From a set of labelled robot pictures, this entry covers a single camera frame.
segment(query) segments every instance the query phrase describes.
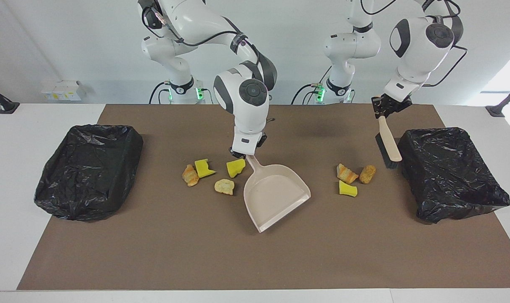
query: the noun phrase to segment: food scrap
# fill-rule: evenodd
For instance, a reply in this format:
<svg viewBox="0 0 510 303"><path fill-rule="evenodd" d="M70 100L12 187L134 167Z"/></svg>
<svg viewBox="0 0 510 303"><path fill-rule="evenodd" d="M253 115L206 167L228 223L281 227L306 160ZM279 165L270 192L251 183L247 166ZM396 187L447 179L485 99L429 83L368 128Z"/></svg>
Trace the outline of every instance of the food scrap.
<svg viewBox="0 0 510 303"><path fill-rule="evenodd" d="M228 176L231 178L241 174L246 167L246 161L244 159L238 159L236 161L227 162Z"/></svg>
<svg viewBox="0 0 510 303"><path fill-rule="evenodd" d="M339 181L339 194L356 197L358 195L358 188L356 186L350 186L343 181Z"/></svg>
<svg viewBox="0 0 510 303"><path fill-rule="evenodd" d="M377 169L373 165L367 165L364 167L364 169L361 171L361 174L359 175L359 180L363 184L369 184L371 180L373 179L373 176L377 172Z"/></svg>
<svg viewBox="0 0 510 303"><path fill-rule="evenodd" d="M193 168L193 165L187 165L184 173L182 174L182 179L184 182L188 184L189 187L195 186L199 182L199 176L197 172Z"/></svg>
<svg viewBox="0 0 510 303"><path fill-rule="evenodd" d="M195 168L197 169L197 175L199 175L199 178L208 177L216 173L215 171L208 169L208 159L195 161Z"/></svg>
<svg viewBox="0 0 510 303"><path fill-rule="evenodd" d="M359 177L359 175L355 174L353 171L339 163L337 166L337 177L346 184L352 184L352 182L354 182Z"/></svg>
<svg viewBox="0 0 510 303"><path fill-rule="evenodd" d="M230 194L232 196L232 190L234 190L234 182L227 179L219 180L216 182L216 184L214 184L214 189L220 194Z"/></svg>

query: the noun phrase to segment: brush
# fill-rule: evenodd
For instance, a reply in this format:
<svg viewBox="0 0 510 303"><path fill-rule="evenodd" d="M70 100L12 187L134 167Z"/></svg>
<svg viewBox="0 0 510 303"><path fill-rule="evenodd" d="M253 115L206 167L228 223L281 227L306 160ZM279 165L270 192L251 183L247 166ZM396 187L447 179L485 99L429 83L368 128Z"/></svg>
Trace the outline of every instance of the brush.
<svg viewBox="0 0 510 303"><path fill-rule="evenodd" d="M378 118L378 126L379 133L375 139L377 140L378 148L382 154L382 159L384 159L384 164L388 169L396 169L399 162L403 161L403 157L401 157L395 139L388 127L386 117L380 116Z"/></svg>

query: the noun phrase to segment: white wall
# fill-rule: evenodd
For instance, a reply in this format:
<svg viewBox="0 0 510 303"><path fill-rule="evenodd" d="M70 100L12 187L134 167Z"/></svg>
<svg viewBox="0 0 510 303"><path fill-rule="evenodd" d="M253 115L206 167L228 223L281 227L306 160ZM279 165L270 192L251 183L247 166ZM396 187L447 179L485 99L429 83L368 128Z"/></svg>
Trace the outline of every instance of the white wall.
<svg viewBox="0 0 510 303"><path fill-rule="evenodd" d="M382 6L385 1L376 1ZM136 0L0 0L0 91L22 102L42 101L40 82L46 78L80 80L88 91L87 102L144 103L156 83L167 78L162 67L146 59L140 41L149 35L141 25ZM288 103L303 84L315 82L329 66L322 53L326 35L351 31L344 0L208 0L216 12L232 19L259 50L276 64L278 84L274 102ZM510 59L510 0L459 0L465 24L462 46L469 56L438 88L414 95L416 103L465 104ZM26 43L3 13L13 13L28 33ZM388 46L393 26L403 17L422 12L412 0L400 0L375 16L382 37L376 58L355 60L355 102L368 102L380 94L398 58ZM459 57L433 75L439 79ZM215 74L238 63L226 46L204 45L184 55L193 74L213 83Z"/></svg>

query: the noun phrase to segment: black cable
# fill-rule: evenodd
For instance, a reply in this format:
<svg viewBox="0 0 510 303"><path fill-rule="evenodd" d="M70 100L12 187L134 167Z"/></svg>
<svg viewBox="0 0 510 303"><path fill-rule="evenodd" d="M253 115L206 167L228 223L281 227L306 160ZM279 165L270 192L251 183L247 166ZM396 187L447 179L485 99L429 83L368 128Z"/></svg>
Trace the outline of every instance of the black cable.
<svg viewBox="0 0 510 303"><path fill-rule="evenodd" d="M363 0L359 0L359 3L361 4L361 9L369 16L374 16L382 11L384 11L386 8L389 8L392 4L394 4L395 2L397 2L397 0L393 0L392 2L390 2L388 5L384 6L383 8L381 8L380 10L376 11L376 12L368 12L367 10L365 10L365 7L363 6Z"/></svg>
<svg viewBox="0 0 510 303"><path fill-rule="evenodd" d="M156 90L162 86L162 85L166 85L165 82L160 82L158 85L156 85L156 87L154 88L154 90L152 91L152 94L151 94L151 98L149 99L149 104L152 104L152 98L154 97L154 94L156 93Z"/></svg>
<svg viewBox="0 0 510 303"><path fill-rule="evenodd" d="M306 88L308 88L309 86L311 86L311 84L306 84L304 86L302 86L298 92L296 92L296 94L294 95L294 98L292 98L292 102L290 103L290 105L294 105L294 100L296 100L296 97L300 94L300 92Z"/></svg>
<svg viewBox="0 0 510 303"><path fill-rule="evenodd" d="M356 91L355 90L351 90L351 94L352 93L354 93L354 94L353 94L353 97L351 98L351 101L349 103L353 103L354 102L354 98L356 97Z"/></svg>
<svg viewBox="0 0 510 303"><path fill-rule="evenodd" d="M255 63L255 65L259 65L259 63L260 63L260 52L259 52L259 50L255 47L255 45L249 43L248 41L246 41L246 43L257 54L257 63Z"/></svg>
<svg viewBox="0 0 510 303"><path fill-rule="evenodd" d="M305 96L303 97L303 101L302 101L302 105L309 105L309 102L311 102L311 97L309 97L309 101L307 101L307 104L305 103L305 99L307 98L307 95L311 94L311 96L313 96L314 92L307 92L307 94L305 94Z"/></svg>
<svg viewBox="0 0 510 303"><path fill-rule="evenodd" d="M160 91L159 91L159 93L157 94L157 102L158 102L159 104L161 104L161 94L162 94L163 92L169 92L169 91L170 91L170 90L168 90L168 89L160 90Z"/></svg>
<svg viewBox="0 0 510 303"><path fill-rule="evenodd" d="M141 14L141 21L143 23L143 25L145 25L145 27L151 32L153 33L156 37L158 37L159 39L163 38L164 36L159 36L157 33L155 33L151 27L149 25L147 25L147 23L145 22L145 14L147 11L149 11L151 8L149 6L145 7L145 9L143 9L143 13Z"/></svg>
<svg viewBox="0 0 510 303"><path fill-rule="evenodd" d="M205 39L205 40L203 40L201 42L198 42L198 43L195 43L195 44L190 44L190 43L186 43L186 41L184 41L184 38L179 37L168 24L166 24L165 26L175 36L175 38L178 39L178 42L184 44L185 46L191 46L191 47L195 47L195 46L199 46L201 44L205 44L206 42L209 42L210 40L212 40L212 39L214 39L216 37L219 37L221 35L227 34L227 33L233 33L235 35L238 35L238 33L235 32L235 31L223 31L223 32L216 33L216 34L210 36L209 38L207 38L207 39Z"/></svg>
<svg viewBox="0 0 510 303"><path fill-rule="evenodd" d="M450 14L447 16L441 16L442 19L454 18L454 17L458 17L459 15L461 15L461 6L459 6L457 3L453 2L453 0L444 0L444 1L446 2L446 4L448 4L448 3L453 4L453 6L455 6L455 8L457 8L457 13L454 13L453 10L451 10L451 8L448 5ZM428 15L425 17L431 17L432 19L436 20L436 16L433 16L433 15Z"/></svg>
<svg viewBox="0 0 510 303"><path fill-rule="evenodd" d="M203 89L201 89L201 91L208 92L208 94L210 95L210 102L212 102L212 104L214 104L214 99L212 98L212 92L208 88L203 88Z"/></svg>
<svg viewBox="0 0 510 303"><path fill-rule="evenodd" d="M324 80L324 77L326 77L326 75L328 75L328 72L330 71L330 69L332 69L332 66L328 67L328 70L326 71L326 73L324 73L324 75L321 77L321 80L319 81L320 84L322 84L322 80ZM313 95L309 96L309 101L307 101L307 104L309 104L309 102L311 102L311 97L313 97Z"/></svg>
<svg viewBox="0 0 510 303"><path fill-rule="evenodd" d="M459 60L457 60L457 62L453 65L453 67L449 70L449 72L442 78L442 80L438 81L438 83L436 83L436 84L424 84L423 88L434 88L435 86L438 86L438 84L441 84L444 80L446 80L446 78L449 76L449 74L451 74L451 72L455 69L455 67L457 67L457 65L459 65L461 60L464 59L466 54L468 53L468 48L462 48L461 46L457 46L457 45L454 46L454 48L458 48L459 50L464 50L465 53L461 56L461 58Z"/></svg>

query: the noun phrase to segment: green led light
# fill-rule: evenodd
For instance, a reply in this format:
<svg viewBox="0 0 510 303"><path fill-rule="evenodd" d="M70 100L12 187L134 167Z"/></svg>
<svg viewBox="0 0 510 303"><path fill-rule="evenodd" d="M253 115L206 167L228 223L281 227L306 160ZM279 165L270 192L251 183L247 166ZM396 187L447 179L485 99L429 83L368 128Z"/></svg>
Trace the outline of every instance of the green led light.
<svg viewBox="0 0 510 303"><path fill-rule="evenodd" d="M319 91L317 92L317 102L322 103L322 100L324 100L324 94L326 94L326 89L319 87Z"/></svg>
<svg viewBox="0 0 510 303"><path fill-rule="evenodd" d="M347 103L352 103L355 95L356 92L354 90L349 91L349 95L347 96Z"/></svg>
<svg viewBox="0 0 510 303"><path fill-rule="evenodd" d="M203 100L203 98L205 97L205 96L203 96L203 91L199 88L196 88L196 90L197 90L197 98L199 100Z"/></svg>

